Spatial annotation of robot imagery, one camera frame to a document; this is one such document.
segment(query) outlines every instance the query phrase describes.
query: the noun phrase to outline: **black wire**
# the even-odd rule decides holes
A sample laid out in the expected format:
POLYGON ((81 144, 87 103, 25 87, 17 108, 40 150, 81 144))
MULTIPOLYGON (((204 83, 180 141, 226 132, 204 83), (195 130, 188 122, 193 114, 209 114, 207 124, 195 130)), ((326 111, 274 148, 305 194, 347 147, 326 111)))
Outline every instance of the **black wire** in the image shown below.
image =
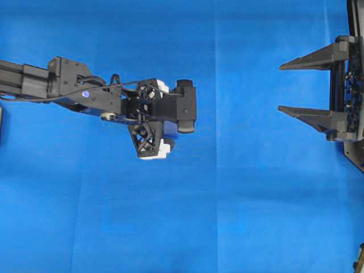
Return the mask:
POLYGON ((128 123, 128 122, 138 122, 138 120, 135 119, 135 118, 121 118, 121 117, 117 117, 117 119, 120 119, 120 120, 122 120, 123 122, 126 122, 126 123, 128 123))
POLYGON ((106 85, 106 81, 103 78, 99 77, 99 76, 87 76, 87 77, 79 78, 77 80, 77 82, 88 82, 88 81, 97 81, 102 86, 106 85))
MULTIPOLYGON (((76 90, 72 93, 69 93, 67 95, 64 95, 64 96, 59 96, 59 97, 54 97, 54 98, 33 98, 33 99, 18 99, 18 98, 4 98, 2 96, 0 96, 0 100, 2 101, 18 101, 18 102, 47 102, 47 101, 56 101, 56 100, 60 100, 62 98, 68 98, 74 94, 77 94, 79 92, 82 92, 82 91, 93 91, 93 90, 103 90, 105 88, 111 88, 111 87, 123 87, 123 86, 126 86, 126 85, 132 85, 132 84, 138 84, 138 83, 143 83, 144 81, 129 81, 129 82, 125 82, 123 84, 113 84, 113 85, 105 85, 105 86, 101 86, 101 87, 91 87, 91 88, 83 88, 83 89, 79 89, 79 90, 76 90)), ((150 84, 143 84, 143 85, 146 85, 146 86, 149 86, 151 88, 153 88, 154 90, 156 91, 159 91, 159 92, 162 92, 163 94, 166 94, 166 95, 170 95, 170 96, 183 96, 182 94, 178 94, 178 93, 168 93, 168 92, 165 92, 163 90, 160 90, 159 88, 157 87, 154 87, 150 84)), ((128 91, 128 92, 138 92, 137 90, 131 90, 131 89, 126 89, 126 88, 123 88, 124 90, 128 91)))
MULTIPOLYGON (((121 83, 121 81, 120 81, 120 76, 119 76, 118 74, 113 74, 113 75, 111 76, 110 85, 114 85, 114 82, 116 82, 117 84, 120 84, 120 83, 121 83)), ((122 88, 122 89, 121 89, 122 94, 123 94, 125 97, 129 98, 128 94, 127 94, 127 93, 125 93, 124 91, 127 91, 127 92, 133 92, 134 90, 132 90, 132 89, 128 89, 128 88, 122 88)))

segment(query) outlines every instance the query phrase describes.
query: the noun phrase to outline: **mounting plate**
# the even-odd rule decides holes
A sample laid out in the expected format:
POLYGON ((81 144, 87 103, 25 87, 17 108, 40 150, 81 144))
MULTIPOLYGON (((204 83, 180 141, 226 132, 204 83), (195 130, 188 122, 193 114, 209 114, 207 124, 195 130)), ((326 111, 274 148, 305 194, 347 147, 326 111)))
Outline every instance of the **mounting plate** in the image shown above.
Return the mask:
POLYGON ((364 172, 364 140, 344 143, 345 156, 364 172))

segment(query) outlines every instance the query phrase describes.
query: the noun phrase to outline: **blue fabric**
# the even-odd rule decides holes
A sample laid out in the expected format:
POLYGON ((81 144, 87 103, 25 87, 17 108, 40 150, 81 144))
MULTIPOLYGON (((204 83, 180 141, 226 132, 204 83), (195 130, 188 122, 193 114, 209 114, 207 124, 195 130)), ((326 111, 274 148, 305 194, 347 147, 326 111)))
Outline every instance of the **blue fabric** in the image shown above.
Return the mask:
POLYGON ((363 174, 277 111, 328 72, 278 66, 348 33, 344 1, 3 1, 0 59, 197 88, 196 132, 142 162, 127 128, 1 103, 1 272, 352 272, 363 174))

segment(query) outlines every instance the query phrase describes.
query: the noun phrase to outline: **white plastic part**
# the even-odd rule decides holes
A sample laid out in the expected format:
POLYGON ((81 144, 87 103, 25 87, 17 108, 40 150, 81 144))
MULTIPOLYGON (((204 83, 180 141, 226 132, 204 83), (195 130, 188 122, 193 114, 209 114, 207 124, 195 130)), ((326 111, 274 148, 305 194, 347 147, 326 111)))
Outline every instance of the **white plastic part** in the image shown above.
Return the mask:
POLYGON ((158 84, 158 88, 164 92, 169 93, 169 87, 168 85, 166 85, 164 82, 162 82, 161 80, 157 80, 157 84, 158 84))
POLYGON ((164 143, 164 139, 162 138, 160 140, 158 155, 156 155, 156 156, 149 156, 147 158, 141 158, 141 159, 143 159, 143 160, 165 159, 167 157, 167 154, 169 154, 170 152, 171 152, 171 145, 165 144, 164 143))

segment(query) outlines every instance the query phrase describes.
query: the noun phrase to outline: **end effector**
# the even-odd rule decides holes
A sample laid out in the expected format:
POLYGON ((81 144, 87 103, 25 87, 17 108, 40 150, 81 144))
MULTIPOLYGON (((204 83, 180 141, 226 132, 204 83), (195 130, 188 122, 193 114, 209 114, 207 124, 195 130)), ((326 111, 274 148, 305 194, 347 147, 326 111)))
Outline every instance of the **end effector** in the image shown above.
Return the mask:
POLYGON ((175 143, 165 136, 166 122, 175 123, 179 133, 193 133, 197 119, 196 89, 190 80, 177 81, 177 87, 169 90, 155 78, 121 83, 114 74, 107 84, 85 64, 62 57, 51 60, 47 69, 0 60, 0 99, 53 102, 125 124, 142 159, 165 158, 172 151, 175 143))
POLYGON ((364 172, 364 0, 348 0, 347 8, 350 36, 338 36, 334 43, 280 67, 330 71, 329 110, 278 110, 326 134, 329 141, 343 142, 345 156, 364 172))

